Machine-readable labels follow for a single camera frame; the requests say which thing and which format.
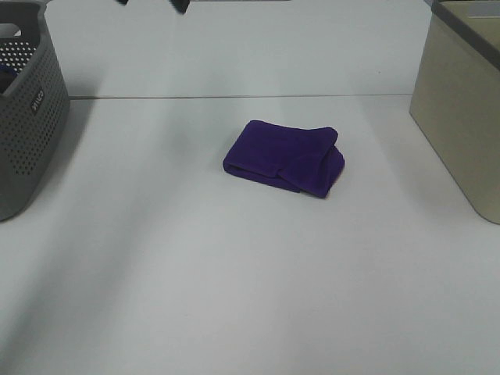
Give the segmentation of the dark towel inside basket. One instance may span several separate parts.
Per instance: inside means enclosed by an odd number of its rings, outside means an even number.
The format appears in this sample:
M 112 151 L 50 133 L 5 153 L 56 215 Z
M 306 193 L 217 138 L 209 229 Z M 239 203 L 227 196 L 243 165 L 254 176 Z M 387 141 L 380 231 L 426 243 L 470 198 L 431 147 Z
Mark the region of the dark towel inside basket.
M 17 77 L 17 72 L 10 66 L 0 67 L 0 92 L 3 94 Z

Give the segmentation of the purple towel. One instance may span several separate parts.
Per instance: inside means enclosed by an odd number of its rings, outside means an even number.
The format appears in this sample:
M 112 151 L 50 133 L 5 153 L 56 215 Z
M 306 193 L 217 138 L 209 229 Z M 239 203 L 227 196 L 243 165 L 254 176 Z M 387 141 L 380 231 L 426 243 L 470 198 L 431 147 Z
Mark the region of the purple towel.
M 345 167 L 331 127 L 300 129 L 252 120 L 223 159 L 225 172 L 326 198 Z

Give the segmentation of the grey perforated laundry basket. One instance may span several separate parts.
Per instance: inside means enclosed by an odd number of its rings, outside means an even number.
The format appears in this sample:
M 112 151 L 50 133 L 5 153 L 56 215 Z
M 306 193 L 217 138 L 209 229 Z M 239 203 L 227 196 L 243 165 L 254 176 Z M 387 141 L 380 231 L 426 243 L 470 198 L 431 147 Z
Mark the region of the grey perforated laundry basket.
M 70 99 L 41 1 L 3 1 L 1 22 L 20 30 L 2 37 L 1 218 L 22 212 L 38 188 L 66 127 Z

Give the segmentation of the beige storage bin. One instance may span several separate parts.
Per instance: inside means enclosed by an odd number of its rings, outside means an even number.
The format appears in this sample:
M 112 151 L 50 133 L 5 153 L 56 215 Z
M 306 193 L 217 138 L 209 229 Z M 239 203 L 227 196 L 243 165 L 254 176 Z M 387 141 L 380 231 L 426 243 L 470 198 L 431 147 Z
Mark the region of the beige storage bin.
M 409 113 L 479 216 L 499 221 L 499 3 L 435 1 Z

